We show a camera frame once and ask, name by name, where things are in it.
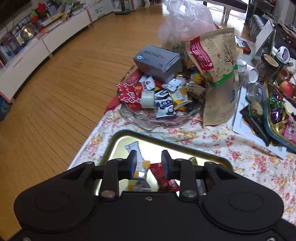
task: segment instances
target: glass plate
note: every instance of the glass plate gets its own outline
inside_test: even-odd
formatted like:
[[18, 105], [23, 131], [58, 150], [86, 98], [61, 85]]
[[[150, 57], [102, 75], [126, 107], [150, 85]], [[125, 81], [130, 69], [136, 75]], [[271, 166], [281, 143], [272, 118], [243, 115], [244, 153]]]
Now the glass plate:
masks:
[[[121, 83], [126, 83], [127, 77], [130, 76], [136, 69], [137, 66], [133, 66], [121, 80]], [[156, 119], [157, 108], [131, 110], [125, 102], [122, 102], [120, 114], [142, 129], [146, 131], [152, 131], [157, 126], [178, 126], [184, 124], [193, 116], [195, 116], [202, 107], [203, 104], [197, 103], [190, 112], [176, 111], [178, 116]]]

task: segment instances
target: screw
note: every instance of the screw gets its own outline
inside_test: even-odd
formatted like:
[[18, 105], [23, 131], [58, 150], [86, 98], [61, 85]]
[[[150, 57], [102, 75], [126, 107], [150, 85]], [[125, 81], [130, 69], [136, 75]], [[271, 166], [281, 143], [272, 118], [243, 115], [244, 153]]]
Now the screw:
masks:
[[147, 201], [152, 201], [152, 200], [153, 200], [153, 197], [148, 196], [148, 197], [145, 197], [145, 199], [146, 199]]
[[192, 190], [185, 190], [184, 192], [182, 192], [182, 194], [184, 197], [187, 197], [187, 198], [193, 198], [197, 195], [197, 193]]
[[101, 192], [101, 196], [105, 198], [113, 198], [115, 196], [115, 192], [111, 190], [105, 190]]

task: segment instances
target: apple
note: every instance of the apple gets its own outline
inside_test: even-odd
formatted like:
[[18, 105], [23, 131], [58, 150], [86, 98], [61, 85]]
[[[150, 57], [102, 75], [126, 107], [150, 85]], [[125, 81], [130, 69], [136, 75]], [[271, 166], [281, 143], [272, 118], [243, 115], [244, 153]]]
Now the apple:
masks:
[[279, 86], [280, 90], [283, 91], [287, 96], [293, 98], [294, 96], [294, 90], [293, 90], [293, 85], [289, 81], [284, 81], [283, 83], [280, 84]]

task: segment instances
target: cardboard box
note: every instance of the cardboard box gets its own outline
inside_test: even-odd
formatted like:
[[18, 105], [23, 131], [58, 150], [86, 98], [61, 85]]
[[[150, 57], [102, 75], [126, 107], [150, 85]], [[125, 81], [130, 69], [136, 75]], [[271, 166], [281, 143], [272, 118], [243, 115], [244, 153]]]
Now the cardboard box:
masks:
[[180, 54], [148, 45], [133, 58], [138, 69], [146, 75], [168, 83], [182, 70]]

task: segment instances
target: cork lid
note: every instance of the cork lid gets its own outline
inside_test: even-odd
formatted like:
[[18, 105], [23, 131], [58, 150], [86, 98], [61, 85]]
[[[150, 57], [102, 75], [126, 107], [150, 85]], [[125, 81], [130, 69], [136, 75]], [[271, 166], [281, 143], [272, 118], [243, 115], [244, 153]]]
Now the cork lid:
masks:
[[263, 53], [260, 56], [260, 59], [263, 61], [265, 65], [267, 65], [270, 69], [276, 71], [279, 68], [279, 64], [268, 54]]

